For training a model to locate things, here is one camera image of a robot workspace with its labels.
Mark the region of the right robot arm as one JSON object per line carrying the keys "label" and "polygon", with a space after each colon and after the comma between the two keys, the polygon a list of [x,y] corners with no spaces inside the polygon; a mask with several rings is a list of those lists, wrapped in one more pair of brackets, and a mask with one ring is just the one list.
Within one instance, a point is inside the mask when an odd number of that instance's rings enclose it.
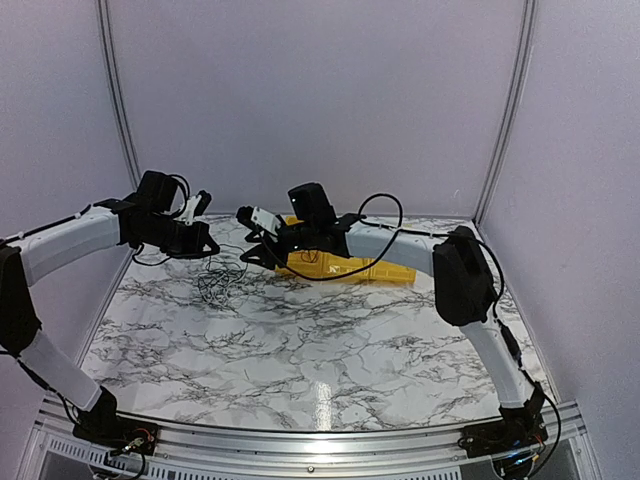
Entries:
{"label": "right robot arm", "polygon": [[437,313],[471,342],[494,383],[503,418],[496,440],[515,448],[533,433],[544,393],[524,369],[519,344],[499,317],[504,288],[494,283],[504,277],[498,262],[471,229],[430,233],[372,222],[361,211],[338,216],[322,185],[314,182],[291,189],[288,196],[297,218],[292,225],[259,207],[238,209],[236,218],[249,229],[245,239],[253,246],[242,261],[292,272],[290,254],[318,251],[369,259],[372,266],[385,261],[431,276]]}

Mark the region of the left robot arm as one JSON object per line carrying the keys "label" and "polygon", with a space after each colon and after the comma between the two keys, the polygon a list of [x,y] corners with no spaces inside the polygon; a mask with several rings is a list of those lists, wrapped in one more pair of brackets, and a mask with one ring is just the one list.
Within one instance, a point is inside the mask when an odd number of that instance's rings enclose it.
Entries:
{"label": "left robot arm", "polygon": [[34,293],[40,283],[112,249],[156,249],[169,260],[199,260],[220,248],[201,220],[212,196],[175,173],[146,171],[130,194],[89,204],[61,220],[1,241],[1,349],[36,384],[76,408],[77,430],[106,445],[125,438],[116,396],[48,334]]}

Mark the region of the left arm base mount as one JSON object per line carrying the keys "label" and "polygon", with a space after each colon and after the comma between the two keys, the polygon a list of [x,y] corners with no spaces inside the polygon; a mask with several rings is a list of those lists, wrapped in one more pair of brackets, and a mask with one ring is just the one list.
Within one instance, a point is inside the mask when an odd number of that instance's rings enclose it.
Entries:
{"label": "left arm base mount", "polygon": [[117,454],[140,453],[152,455],[158,440],[159,425],[152,422],[116,417],[109,431],[88,426],[74,426],[74,437],[109,447]]}

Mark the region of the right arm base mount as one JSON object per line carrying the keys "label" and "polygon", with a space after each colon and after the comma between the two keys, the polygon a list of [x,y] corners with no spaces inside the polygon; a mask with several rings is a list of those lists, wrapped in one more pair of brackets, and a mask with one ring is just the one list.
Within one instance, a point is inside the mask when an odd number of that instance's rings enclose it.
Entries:
{"label": "right arm base mount", "polygon": [[510,418],[466,426],[457,444],[469,458],[476,458],[540,445],[547,439],[544,421],[538,416],[531,421]]}

